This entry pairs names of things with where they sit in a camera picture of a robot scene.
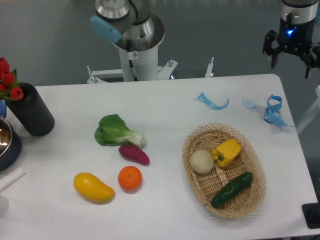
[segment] gray floor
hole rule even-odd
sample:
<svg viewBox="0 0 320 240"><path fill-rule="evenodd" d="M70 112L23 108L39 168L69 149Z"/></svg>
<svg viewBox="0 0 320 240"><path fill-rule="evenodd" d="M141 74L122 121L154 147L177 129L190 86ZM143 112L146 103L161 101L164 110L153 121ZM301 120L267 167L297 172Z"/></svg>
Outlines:
<svg viewBox="0 0 320 240"><path fill-rule="evenodd" d="M18 80L36 86L84 84L92 71L120 69L116 48L90 27L94 0L0 1L0 55ZM305 65L282 53L278 65L262 54L264 37L279 30L280 0L150 0L165 26L159 65L178 62L176 78L203 77L214 56L216 77L276 74L293 120L317 98L320 69L304 79ZM313 41L320 42L320 25ZM312 179L320 176L320 116L299 136Z"/></svg>

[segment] black vase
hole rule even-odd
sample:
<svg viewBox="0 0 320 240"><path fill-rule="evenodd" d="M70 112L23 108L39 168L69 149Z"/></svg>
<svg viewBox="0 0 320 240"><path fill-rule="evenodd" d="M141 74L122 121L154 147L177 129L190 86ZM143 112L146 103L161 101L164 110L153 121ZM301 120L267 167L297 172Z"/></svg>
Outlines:
<svg viewBox="0 0 320 240"><path fill-rule="evenodd" d="M33 136L44 136L55 126L55 119L39 95L37 89L26 82L19 83L23 91L20 100L6 100L11 112Z"/></svg>

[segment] yellow bell pepper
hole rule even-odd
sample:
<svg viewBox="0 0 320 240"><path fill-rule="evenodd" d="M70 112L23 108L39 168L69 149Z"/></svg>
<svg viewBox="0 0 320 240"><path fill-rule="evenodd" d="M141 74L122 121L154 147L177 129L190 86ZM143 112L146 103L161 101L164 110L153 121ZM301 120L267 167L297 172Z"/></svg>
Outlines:
<svg viewBox="0 0 320 240"><path fill-rule="evenodd" d="M212 157L220 167L224 168L236 158L241 149L238 141L231 138L216 147L212 151Z"/></svg>

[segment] green cucumber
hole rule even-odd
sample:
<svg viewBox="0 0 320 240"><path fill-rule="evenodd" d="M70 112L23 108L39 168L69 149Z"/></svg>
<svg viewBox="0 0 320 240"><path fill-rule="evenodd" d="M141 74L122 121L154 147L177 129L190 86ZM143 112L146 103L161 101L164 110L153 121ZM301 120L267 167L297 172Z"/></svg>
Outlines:
<svg viewBox="0 0 320 240"><path fill-rule="evenodd" d="M253 174L250 171L244 172L223 186L212 198L211 206L217 208L227 201L231 200L244 189L249 188L253 180Z"/></svg>

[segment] orange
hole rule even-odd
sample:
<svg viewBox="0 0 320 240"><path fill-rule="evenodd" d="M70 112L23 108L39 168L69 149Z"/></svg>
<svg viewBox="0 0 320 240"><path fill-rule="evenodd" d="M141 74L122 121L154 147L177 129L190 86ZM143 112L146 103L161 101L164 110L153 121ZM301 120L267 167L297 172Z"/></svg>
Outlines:
<svg viewBox="0 0 320 240"><path fill-rule="evenodd" d="M124 167L118 175L118 182L125 191L133 191L142 183L142 174L135 166Z"/></svg>

